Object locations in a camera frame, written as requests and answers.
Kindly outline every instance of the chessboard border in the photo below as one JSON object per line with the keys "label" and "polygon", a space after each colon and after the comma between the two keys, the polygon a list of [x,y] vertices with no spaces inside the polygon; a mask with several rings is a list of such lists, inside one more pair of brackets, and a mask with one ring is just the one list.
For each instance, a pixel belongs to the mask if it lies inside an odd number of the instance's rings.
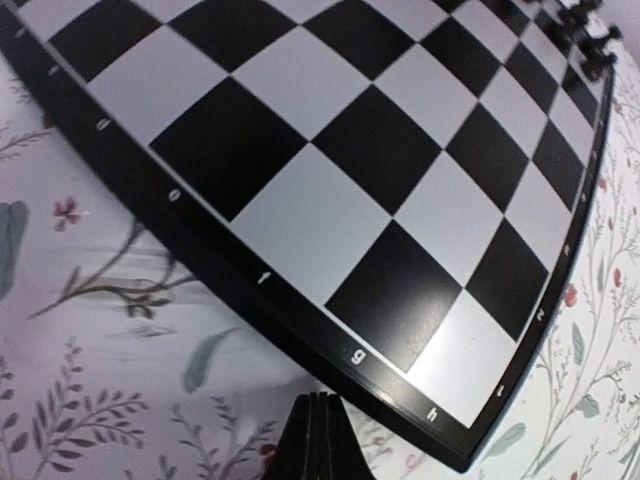
{"label": "chessboard border", "polygon": [[[112,120],[14,10],[15,6],[7,1],[0,4],[0,52],[56,127],[122,203],[207,287],[278,348],[398,435],[451,468],[465,472],[513,401],[561,304],[605,151],[613,68],[606,73],[589,165],[565,249],[538,304],[536,318],[530,322],[497,391],[467,429],[444,409],[440,409],[437,423],[427,423],[433,408],[440,407],[374,355],[357,368],[351,365],[351,353],[361,346],[279,275],[273,273],[261,285],[258,279],[273,269],[185,192]],[[294,313],[295,318],[305,318],[302,327],[300,322],[291,321]],[[330,345],[342,348],[336,352]],[[381,385],[387,391],[401,391],[402,404],[382,391]]]}

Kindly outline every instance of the chessboard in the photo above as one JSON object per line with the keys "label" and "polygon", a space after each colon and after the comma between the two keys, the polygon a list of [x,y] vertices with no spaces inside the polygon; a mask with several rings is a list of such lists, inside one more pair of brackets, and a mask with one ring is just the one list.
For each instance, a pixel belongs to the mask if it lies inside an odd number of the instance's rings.
{"label": "chessboard", "polygon": [[562,294],[613,75],[554,0],[14,0],[101,178],[323,382],[468,468]]}

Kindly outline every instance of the white square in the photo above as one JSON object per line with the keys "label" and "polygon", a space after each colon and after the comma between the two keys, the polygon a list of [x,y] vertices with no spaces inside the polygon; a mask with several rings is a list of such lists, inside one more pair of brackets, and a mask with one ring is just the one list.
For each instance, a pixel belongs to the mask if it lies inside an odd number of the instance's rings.
{"label": "white square", "polygon": [[563,89],[558,90],[549,117],[583,165],[587,166],[593,144],[593,128]]}
{"label": "white square", "polygon": [[503,62],[518,43],[518,37],[480,0],[467,1],[453,16]]}
{"label": "white square", "polygon": [[476,97],[420,45],[375,82],[441,147],[446,147],[476,105]]}
{"label": "white square", "polygon": [[560,21],[560,17],[558,17],[558,12],[561,8],[562,7],[555,0],[545,0],[542,2],[542,9],[547,12],[551,18],[559,23],[562,23]]}
{"label": "white square", "polygon": [[164,23],[168,23],[178,15],[186,12],[203,0],[133,0],[140,8]]}
{"label": "white square", "polygon": [[538,12],[540,12],[540,9],[542,8],[540,2],[527,2],[525,0],[517,0],[515,4],[518,5],[518,8],[522,13],[524,13],[531,19],[536,18]]}
{"label": "white square", "polygon": [[263,0],[296,23],[304,23],[343,0]]}
{"label": "white square", "polygon": [[424,0],[365,0],[416,41],[436,29],[449,15]]}
{"label": "white square", "polygon": [[535,23],[522,36],[522,43],[535,55],[556,82],[562,83],[567,71],[567,59]]}
{"label": "white square", "polygon": [[136,140],[148,145],[226,75],[163,26],[109,65],[88,90]]}
{"label": "white square", "polygon": [[231,230],[309,300],[324,305],[390,220],[307,145],[231,222]]}
{"label": "white square", "polygon": [[491,81],[480,102],[522,151],[532,157],[547,124],[547,116],[504,67]]}
{"label": "white square", "polygon": [[19,12],[33,33],[46,42],[99,1],[31,0],[20,8]]}
{"label": "white square", "polygon": [[459,284],[466,285],[500,226],[502,213],[443,152],[395,218]]}
{"label": "white square", "polygon": [[462,291],[409,370],[409,381],[470,428],[515,350],[511,337]]}
{"label": "white square", "polygon": [[571,213],[533,163],[527,166],[505,216],[545,268],[553,271]]}
{"label": "white square", "polygon": [[364,75],[301,27],[233,76],[309,140],[368,86]]}

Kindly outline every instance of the black chess piece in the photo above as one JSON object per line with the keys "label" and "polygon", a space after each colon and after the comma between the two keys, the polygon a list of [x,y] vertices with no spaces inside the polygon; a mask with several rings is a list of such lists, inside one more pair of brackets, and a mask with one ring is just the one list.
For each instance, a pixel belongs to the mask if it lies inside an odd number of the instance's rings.
{"label": "black chess piece", "polygon": [[618,61],[618,56],[615,53],[604,55],[601,53],[593,58],[587,58],[582,64],[582,71],[587,79],[592,82],[596,82],[600,79],[606,68],[612,67]]}
{"label": "black chess piece", "polygon": [[622,38],[622,32],[618,28],[617,25],[611,25],[609,27],[609,33],[604,37],[594,38],[593,44],[594,47],[599,50],[604,50],[604,47],[607,46],[611,40],[620,40]]}
{"label": "black chess piece", "polygon": [[589,13],[602,6],[603,0],[580,0],[580,3],[559,12],[558,16],[565,28],[573,33],[589,23]]}
{"label": "black chess piece", "polygon": [[609,27],[609,33],[604,37],[588,37],[579,43],[578,47],[587,58],[597,58],[604,55],[604,49],[611,40],[622,38],[622,32],[616,25]]}
{"label": "black chess piece", "polygon": [[559,13],[559,17],[562,20],[562,23],[556,23],[552,27],[552,33],[554,37],[565,46],[570,46],[574,43],[580,43],[587,37],[585,25],[574,22],[567,21],[562,19],[563,15],[566,15],[566,11],[561,11]]}

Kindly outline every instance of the red flower print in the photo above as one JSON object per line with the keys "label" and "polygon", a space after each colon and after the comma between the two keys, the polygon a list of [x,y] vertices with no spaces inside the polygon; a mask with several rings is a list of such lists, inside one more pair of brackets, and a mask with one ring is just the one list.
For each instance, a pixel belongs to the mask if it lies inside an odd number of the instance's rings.
{"label": "red flower print", "polygon": [[80,220],[80,215],[76,212],[78,208],[78,202],[73,197],[67,197],[64,202],[55,202],[53,216],[59,218],[54,230],[58,232],[64,232],[67,229],[67,225],[75,225]]}
{"label": "red flower print", "polygon": [[564,304],[571,308],[573,307],[576,302],[578,301],[578,290],[576,290],[576,287],[573,286],[573,283],[569,285],[569,288],[567,288],[567,293],[564,296]]}
{"label": "red flower print", "polygon": [[619,268],[616,268],[613,271],[613,283],[615,284],[616,288],[620,288],[620,285],[622,285],[622,273],[620,273]]}
{"label": "red flower print", "polygon": [[260,455],[264,458],[262,459],[262,466],[266,471],[271,465],[271,461],[273,460],[273,456],[276,454],[276,446],[272,443],[265,443],[260,447]]}

